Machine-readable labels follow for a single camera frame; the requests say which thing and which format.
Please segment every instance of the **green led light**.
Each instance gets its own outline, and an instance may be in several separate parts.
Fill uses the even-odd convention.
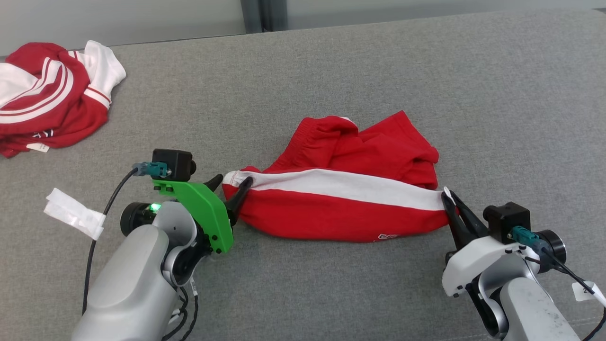
[[[157,203],[153,203],[150,205],[150,211],[156,213],[159,209],[160,206],[162,206],[161,204],[157,204]]]

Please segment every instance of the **white sleeve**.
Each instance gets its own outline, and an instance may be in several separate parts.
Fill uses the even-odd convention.
[[[90,79],[89,88],[101,92],[111,100],[112,89],[126,77],[126,71],[112,50],[89,40],[84,53],[76,52],[75,55],[86,68]]]

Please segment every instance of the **gray fabric surface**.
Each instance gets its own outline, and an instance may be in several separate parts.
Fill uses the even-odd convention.
[[[47,154],[0,160],[0,340],[67,340],[78,322],[89,238],[44,215],[60,188],[102,210],[156,147],[193,152],[195,181],[268,166],[303,117],[361,128],[404,109],[440,151],[440,184],[478,214],[513,200],[568,246],[570,268],[606,285],[606,16],[489,13],[115,47],[128,77],[110,121]],[[122,208],[158,200],[130,180],[99,239],[92,279],[123,240]],[[229,254],[198,266],[191,340],[487,338],[468,297],[441,288],[447,228],[357,245],[292,241],[239,223]],[[585,336],[596,302],[541,275]],[[606,331],[595,340],[606,340]]]

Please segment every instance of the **teal connector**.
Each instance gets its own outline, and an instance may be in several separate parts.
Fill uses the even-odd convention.
[[[133,168],[137,168],[137,173],[133,174],[136,177],[149,175],[152,177],[165,178],[170,175],[168,165],[164,162],[139,162],[135,163]]]
[[[549,244],[545,240],[539,238],[538,234],[525,229],[522,226],[516,226],[511,230],[511,239],[530,247],[540,257],[544,255],[543,248],[550,249]]]
[[[532,245],[539,240],[539,236],[522,226],[516,226],[511,230],[511,239],[522,245],[532,247]]]

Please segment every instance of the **black cable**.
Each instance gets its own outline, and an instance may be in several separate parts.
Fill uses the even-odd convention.
[[[549,256],[549,258],[551,258],[554,262],[556,262],[560,268],[562,268],[564,271],[566,271],[566,273],[574,278],[575,281],[579,282],[579,284],[585,288],[585,290],[587,290],[587,292],[589,292],[591,295],[595,294],[595,292],[593,290],[591,290],[591,288],[585,284],[585,282],[583,281],[582,278],[580,278],[579,276],[577,276],[574,272],[572,272],[571,269],[568,269],[567,266],[564,265],[564,263],[562,263],[556,256],[554,256],[553,254],[551,254],[551,252],[549,252],[549,250],[547,250],[547,248],[542,248],[541,249],[546,255]]]
[[[198,295],[194,295],[193,298],[194,298],[193,319],[191,320],[189,329],[185,332],[185,334],[183,334],[183,337],[181,337],[181,340],[179,340],[179,341],[185,341],[185,339],[187,339],[189,334],[191,334],[191,331],[193,331],[193,327],[196,324],[196,319],[198,319]]]
[[[589,333],[588,336],[586,336],[583,341],[589,341],[591,340],[592,337],[594,337],[598,331],[600,331],[600,329],[602,329],[602,326],[604,326],[604,323],[606,322],[606,308],[604,308],[604,313],[602,313],[602,319],[600,320],[600,322],[598,323],[598,325],[593,328],[593,330],[591,331],[591,333]]]
[[[187,302],[189,301],[189,297],[187,297],[187,292],[185,291],[185,289],[183,287],[180,287],[179,289],[181,289],[181,292],[183,292],[183,296],[185,296],[184,299],[182,299],[183,304],[181,305],[181,311],[183,312],[183,318],[181,319],[181,322],[179,322],[179,325],[176,326],[170,333],[166,334],[163,338],[162,341],[167,341],[168,339],[170,339],[171,337],[173,337],[176,333],[178,333],[181,328],[183,328],[183,326],[185,325],[185,321],[187,320]]]
[[[105,209],[103,210],[103,215],[107,215],[107,213],[110,211],[110,208],[112,207],[114,200],[116,200],[116,196],[118,195],[118,192],[124,186],[124,183],[130,177],[132,177],[133,174],[135,174],[135,173],[137,173],[137,168],[131,169],[130,172],[128,172],[128,174],[122,179],[122,181],[120,181],[120,183],[114,190],[114,193],[112,194],[109,201],[107,202],[107,205],[105,206]],[[96,244],[97,244],[96,240],[91,241],[90,249],[88,250],[88,261],[86,262],[86,275],[84,277],[84,298],[82,299],[82,315],[84,315],[84,312],[86,312],[86,306],[88,303],[87,297],[88,297],[88,284],[90,283],[90,268],[93,265],[93,253],[95,253]]]

